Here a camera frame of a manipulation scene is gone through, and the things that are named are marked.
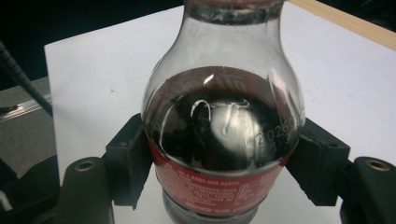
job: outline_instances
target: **black cable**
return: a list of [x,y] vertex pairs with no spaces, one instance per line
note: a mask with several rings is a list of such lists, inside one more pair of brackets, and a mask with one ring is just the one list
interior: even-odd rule
[[19,84],[41,107],[52,117],[52,106],[49,102],[32,86],[29,77],[22,71],[21,67],[12,58],[3,41],[0,40],[0,67],[17,84]]

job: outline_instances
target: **white paper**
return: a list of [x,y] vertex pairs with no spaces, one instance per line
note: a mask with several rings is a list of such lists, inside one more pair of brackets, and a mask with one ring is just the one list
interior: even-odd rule
[[[182,7],[45,47],[60,175],[81,158],[101,157],[140,112],[149,75],[175,40]],[[352,147],[350,159],[396,164],[396,52],[296,7],[284,6],[283,46],[298,75],[306,115]],[[315,207],[285,169],[253,224],[341,223],[337,207]],[[151,172],[137,210],[115,207],[117,224],[171,224]]]

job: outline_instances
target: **cola bottle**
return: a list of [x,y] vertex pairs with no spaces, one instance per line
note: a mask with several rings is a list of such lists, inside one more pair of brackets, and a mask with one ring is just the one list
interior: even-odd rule
[[281,48],[282,0],[185,0],[142,119],[177,224],[249,223],[294,150],[304,100]]

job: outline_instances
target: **dark cola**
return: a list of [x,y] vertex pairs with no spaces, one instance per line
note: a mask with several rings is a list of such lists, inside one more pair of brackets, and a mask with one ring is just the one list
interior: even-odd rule
[[172,77],[153,97],[148,114],[153,144],[191,168],[245,172],[285,159],[295,124],[279,90],[261,77],[224,67]]

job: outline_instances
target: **bottle neck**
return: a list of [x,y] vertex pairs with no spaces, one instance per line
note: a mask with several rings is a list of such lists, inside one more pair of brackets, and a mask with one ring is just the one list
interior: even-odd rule
[[198,21],[249,25],[278,19],[284,0],[185,0],[185,13]]

